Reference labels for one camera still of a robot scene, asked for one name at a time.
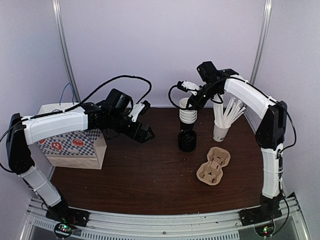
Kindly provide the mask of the aluminium front rail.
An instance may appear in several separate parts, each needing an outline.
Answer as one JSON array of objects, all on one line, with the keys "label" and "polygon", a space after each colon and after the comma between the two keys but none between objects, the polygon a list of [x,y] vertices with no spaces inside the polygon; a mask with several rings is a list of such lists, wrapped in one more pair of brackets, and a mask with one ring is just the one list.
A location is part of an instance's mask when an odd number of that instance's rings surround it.
[{"label": "aluminium front rail", "polygon": [[272,240],[309,240],[310,234],[295,196],[280,202],[282,216],[243,225],[239,210],[181,215],[136,215],[89,211],[85,227],[70,240],[263,240],[264,226],[274,227]]}]

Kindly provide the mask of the left aluminium post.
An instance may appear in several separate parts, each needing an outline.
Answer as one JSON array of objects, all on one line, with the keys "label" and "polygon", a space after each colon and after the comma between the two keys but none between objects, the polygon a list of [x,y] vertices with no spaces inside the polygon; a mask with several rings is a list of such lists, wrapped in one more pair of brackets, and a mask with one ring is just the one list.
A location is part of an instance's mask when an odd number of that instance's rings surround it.
[{"label": "left aluminium post", "polygon": [[59,41],[60,41],[60,46],[62,50],[62,56],[63,56],[63,61],[68,77],[68,81],[70,85],[72,86],[73,92],[74,92],[74,97],[77,102],[80,102],[80,95],[79,91],[77,88],[75,76],[74,76],[74,71],[72,68],[72,63],[71,63],[71,58],[68,50],[68,45],[67,45],[67,39],[66,39],[66,34],[64,30],[64,24],[63,24],[63,16],[62,16],[62,11],[61,11],[61,3],[59,0],[52,0],[52,6],[53,6],[53,14],[58,30],[58,35],[59,35]]}]

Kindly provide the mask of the stack of paper cups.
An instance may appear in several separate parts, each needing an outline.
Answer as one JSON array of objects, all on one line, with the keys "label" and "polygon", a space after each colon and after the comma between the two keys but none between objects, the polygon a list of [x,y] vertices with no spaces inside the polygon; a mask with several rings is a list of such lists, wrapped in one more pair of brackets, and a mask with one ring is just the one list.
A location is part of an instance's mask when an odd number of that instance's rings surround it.
[{"label": "stack of paper cups", "polygon": [[188,97],[182,98],[179,101],[179,119],[180,119],[180,130],[193,130],[195,122],[198,117],[196,110],[184,110],[187,107]]}]

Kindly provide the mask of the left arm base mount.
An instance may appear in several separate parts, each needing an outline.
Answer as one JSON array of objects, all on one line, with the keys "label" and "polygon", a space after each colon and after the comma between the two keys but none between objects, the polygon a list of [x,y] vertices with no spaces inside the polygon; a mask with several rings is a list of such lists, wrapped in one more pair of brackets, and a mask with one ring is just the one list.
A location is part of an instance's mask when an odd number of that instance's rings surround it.
[{"label": "left arm base mount", "polygon": [[45,217],[70,226],[86,227],[90,213],[71,208],[65,200],[62,200],[55,206],[49,206]]}]

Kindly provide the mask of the bundle of white straws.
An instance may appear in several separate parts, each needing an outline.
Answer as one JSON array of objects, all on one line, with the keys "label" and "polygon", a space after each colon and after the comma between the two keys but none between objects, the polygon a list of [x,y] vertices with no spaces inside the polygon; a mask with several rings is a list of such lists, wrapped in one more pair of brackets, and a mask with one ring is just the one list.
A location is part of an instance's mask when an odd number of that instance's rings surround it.
[{"label": "bundle of white straws", "polygon": [[228,129],[242,114],[246,107],[243,102],[235,97],[231,97],[226,108],[222,95],[215,95],[212,99],[214,123],[222,129]]}]

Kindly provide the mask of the aluminium post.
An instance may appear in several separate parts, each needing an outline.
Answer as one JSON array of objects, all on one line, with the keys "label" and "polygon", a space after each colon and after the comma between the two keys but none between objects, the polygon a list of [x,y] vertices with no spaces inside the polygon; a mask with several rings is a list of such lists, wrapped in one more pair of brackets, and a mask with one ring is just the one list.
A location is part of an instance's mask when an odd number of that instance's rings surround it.
[{"label": "aluminium post", "polygon": [[53,14],[58,30],[58,35],[59,35],[59,41],[60,41],[60,46],[62,50],[62,56],[63,56],[63,61],[68,77],[68,81],[70,85],[72,86],[73,92],[74,92],[74,97],[77,102],[80,102],[80,95],[79,91],[77,88],[75,76],[74,76],[74,71],[72,68],[72,63],[71,63],[71,58],[68,50],[68,45],[67,45],[67,39],[66,39],[66,34],[64,30],[64,24],[63,24],[63,16],[62,16],[62,11],[61,11],[61,3],[59,0],[52,0],[52,6],[53,6]]},{"label": "aluminium post", "polygon": [[270,28],[270,22],[271,22],[271,16],[272,16],[272,5],[273,5],[272,0],[264,1],[264,9],[263,9],[263,16],[262,16],[261,27],[260,27],[259,40],[258,40],[255,59],[254,59],[254,63],[251,71],[250,80],[249,80],[249,82],[252,85],[256,83],[259,70],[261,67],[263,52],[267,42],[269,28]]}]

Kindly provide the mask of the right aluminium post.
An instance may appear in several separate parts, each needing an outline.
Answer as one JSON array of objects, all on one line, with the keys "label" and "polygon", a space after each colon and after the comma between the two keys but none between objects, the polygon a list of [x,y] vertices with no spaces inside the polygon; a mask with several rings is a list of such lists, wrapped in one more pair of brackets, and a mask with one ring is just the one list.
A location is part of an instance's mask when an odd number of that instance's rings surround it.
[{"label": "right aluminium post", "polygon": [[260,27],[259,40],[258,40],[255,59],[254,59],[254,63],[251,71],[250,80],[249,80],[249,82],[252,85],[256,83],[259,70],[261,67],[263,52],[267,42],[269,28],[270,28],[270,22],[271,22],[271,16],[272,16],[272,5],[273,5],[272,0],[264,1],[264,9],[263,9],[263,16],[262,16],[261,27]]}]

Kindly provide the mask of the stack of black lids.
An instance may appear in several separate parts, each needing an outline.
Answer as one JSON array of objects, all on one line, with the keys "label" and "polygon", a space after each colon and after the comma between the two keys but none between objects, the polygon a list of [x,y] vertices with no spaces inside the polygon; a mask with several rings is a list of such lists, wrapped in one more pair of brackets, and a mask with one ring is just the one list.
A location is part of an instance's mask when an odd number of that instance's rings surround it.
[{"label": "stack of black lids", "polygon": [[182,130],[177,138],[178,148],[183,152],[192,152],[197,146],[197,133],[194,130]]}]

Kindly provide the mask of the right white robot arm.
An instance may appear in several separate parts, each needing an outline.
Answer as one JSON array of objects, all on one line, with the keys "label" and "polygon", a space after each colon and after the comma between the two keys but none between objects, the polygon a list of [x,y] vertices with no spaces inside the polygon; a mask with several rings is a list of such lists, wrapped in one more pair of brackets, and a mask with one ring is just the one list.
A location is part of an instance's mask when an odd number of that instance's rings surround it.
[{"label": "right white robot arm", "polygon": [[259,220],[268,220],[282,198],[283,150],[287,125],[287,104],[276,101],[244,80],[231,68],[216,69],[211,61],[197,67],[204,85],[182,81],[178,87],[191,92],[187,110],[201,110],[215,95],[229,93],[242,101],[261,119],[255,139],[262,152],[263,187],[260,205],[256,210]]}]

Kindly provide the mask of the blue checkered paper bag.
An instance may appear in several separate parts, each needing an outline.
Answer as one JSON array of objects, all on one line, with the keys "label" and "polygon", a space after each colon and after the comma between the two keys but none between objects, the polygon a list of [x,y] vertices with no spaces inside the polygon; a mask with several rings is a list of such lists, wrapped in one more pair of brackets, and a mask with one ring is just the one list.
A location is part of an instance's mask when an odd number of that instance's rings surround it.
[{"label": "blue checkered paper bag", "polygon": [[100,170],[107,150],[99,129],[68,132],[37,144],[54,167],[64,168]]}]

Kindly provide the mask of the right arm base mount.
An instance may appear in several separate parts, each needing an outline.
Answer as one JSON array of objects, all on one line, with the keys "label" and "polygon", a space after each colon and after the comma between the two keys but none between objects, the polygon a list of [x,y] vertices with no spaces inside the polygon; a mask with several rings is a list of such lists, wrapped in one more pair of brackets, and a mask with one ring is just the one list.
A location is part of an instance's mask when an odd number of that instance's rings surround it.
[{"label": "right arm base mount", "polygon": [[280,201],[280,195],[273,198],[261,195],[260,206],[244,208],[238,212],[242,226],[255,225],[281,217]]}]

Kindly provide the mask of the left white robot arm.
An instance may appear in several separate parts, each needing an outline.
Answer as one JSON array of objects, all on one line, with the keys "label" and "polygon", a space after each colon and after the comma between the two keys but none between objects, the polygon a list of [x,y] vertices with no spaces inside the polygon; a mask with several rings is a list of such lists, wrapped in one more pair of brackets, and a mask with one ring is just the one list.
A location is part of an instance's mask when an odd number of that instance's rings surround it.
[{"label": "left white robot arm", "polygon": [[138,143],[154,139],[152,128],[138,121],[139,115],[150,108],[150,103],[135,104],[127,113],[131,102],[129,95],[113,88],[106,99],[97,104],[79,103],[65,110],[27,117],[15,113],[4,134],[10,172],[20,176],[49,207],[53,207],[53,215],[61,222],[69,221],[71,209],[63,204],[59,191],[36,166],[29,146],[49,137],[92,129],[111,129]]}]

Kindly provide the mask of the white cup holding straws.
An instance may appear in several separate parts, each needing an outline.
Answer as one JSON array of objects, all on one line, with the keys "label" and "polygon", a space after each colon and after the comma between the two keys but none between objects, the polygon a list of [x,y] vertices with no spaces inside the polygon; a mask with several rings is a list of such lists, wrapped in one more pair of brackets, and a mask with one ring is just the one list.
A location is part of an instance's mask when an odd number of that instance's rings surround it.
[{"label": "white cup holding straws", "polygon": [[225,139],[230,127],[230,125],[228,125],[227,127],[220,127],[218,125],[218,122],[215,120],[212,135],[213,140],[215,140],[216,142],[222,142]]}]

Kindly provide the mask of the cardboard cup carrier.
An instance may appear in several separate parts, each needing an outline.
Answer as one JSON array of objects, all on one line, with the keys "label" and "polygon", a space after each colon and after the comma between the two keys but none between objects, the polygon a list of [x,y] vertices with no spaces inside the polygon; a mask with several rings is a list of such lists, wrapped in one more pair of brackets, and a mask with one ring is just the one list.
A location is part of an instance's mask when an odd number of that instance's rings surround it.
[{"label": "cardboard cup carrier", "polygon": [[207,162],[204,162],[196,171],[199,181],[216,186],[223,177],[223,168],[226,167],[231,159],[230,153],[221,147],[211,147],[206,155]]}]

